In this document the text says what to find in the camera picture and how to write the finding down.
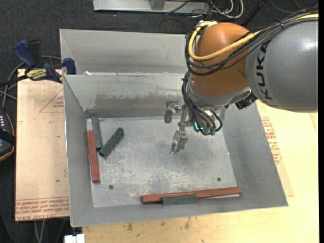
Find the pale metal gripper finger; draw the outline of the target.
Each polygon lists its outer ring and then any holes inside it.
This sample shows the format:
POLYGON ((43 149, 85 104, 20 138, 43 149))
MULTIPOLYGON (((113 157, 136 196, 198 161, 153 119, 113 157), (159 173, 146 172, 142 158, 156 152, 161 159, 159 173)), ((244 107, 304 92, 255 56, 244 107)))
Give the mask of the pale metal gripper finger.
POLYGON ((183 150, 185 148, 185 144, 186 144, 187 140, 188 140, 187 135, 180 134, 179 138, 177 140, 178 143, 177 143, 176 151, 183 150))
POLYGON ((178 153, 179 130, 176 130, 173 136, 170 154, 178 153))

